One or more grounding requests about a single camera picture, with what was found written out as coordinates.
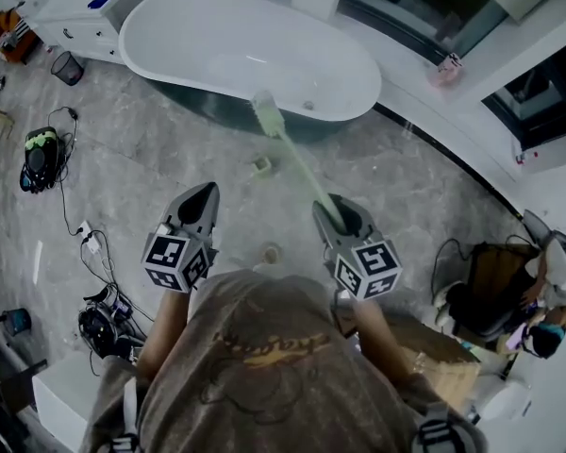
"brush handle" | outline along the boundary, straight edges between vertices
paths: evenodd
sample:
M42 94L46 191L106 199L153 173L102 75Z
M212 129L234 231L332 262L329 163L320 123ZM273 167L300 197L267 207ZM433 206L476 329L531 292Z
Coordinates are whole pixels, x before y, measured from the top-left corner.
M321 187L321 185L317 181L317 178L312 173L312 170L310 168L308 168L308 166L306 165L306 163L304 162L304 160L300 156L300 153L298 152L297 148L295 147L295 144L290 139L290 137L287 135L287 132L283 129L280 129L279 130L279 137L281 138L281 141L283 141L290 148L290 151L293 154L293 157L295 158L297 163L300 165L300 168L302 169L302 171L304 172L304 175L306 176L308 182L310 183L310 185L314 189L314 192L316 192L317 200L321 202L321 205L323 205L323 207L327 211L329 218L331 218L331 220L335 224L338 231L340 233L346 233L346 231L347 231L346 230L346 223L343 221L343 218L341 218L341 214L340 214L340 211L338 210L338 207L336 207L335 203L333 203L331 196L329 196L329 194L326 193L325 190Z

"gray t-shirt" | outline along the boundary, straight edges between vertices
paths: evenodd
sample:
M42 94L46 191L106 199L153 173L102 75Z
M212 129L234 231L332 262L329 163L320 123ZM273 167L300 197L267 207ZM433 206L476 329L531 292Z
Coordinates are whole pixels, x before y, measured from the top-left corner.
M310 298L321 289L250 271L208 279L155 380L137 378L141 450L409 452L416 420L440 399L419 375L394 389ZM108 451L124 430L124 386L137 371L118 358L106 366L81 452Z

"window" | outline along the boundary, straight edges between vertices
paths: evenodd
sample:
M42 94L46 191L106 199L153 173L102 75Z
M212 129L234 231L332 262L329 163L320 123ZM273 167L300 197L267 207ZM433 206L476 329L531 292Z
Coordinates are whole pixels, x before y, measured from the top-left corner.
M464 56L507 17L492 0L342 0L341 11L435 62Z
M566 47L483 102L523 149L566 135Z

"bathtub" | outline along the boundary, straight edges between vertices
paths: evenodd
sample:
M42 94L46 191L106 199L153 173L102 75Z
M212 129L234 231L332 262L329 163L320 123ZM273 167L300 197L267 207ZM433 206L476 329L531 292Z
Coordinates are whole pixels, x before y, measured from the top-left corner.
M120 32L124 63L177 103L261 132L247 101L275 97L295 139L315 141L369 110L381 75L351 37L269 0L144 0Z

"cabinet drawer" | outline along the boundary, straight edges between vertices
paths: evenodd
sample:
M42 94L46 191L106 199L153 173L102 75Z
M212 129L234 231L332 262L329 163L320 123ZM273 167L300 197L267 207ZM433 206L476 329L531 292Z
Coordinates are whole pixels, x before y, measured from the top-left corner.
M92 47L73 48L71 51L88 59L106 60L107 62L116 62L118 64L124 63L120 56L120 49L115 44L98 43Z
M46 27L65 48L89 48L99 42L117 43L118 33L105 20L51 22Z

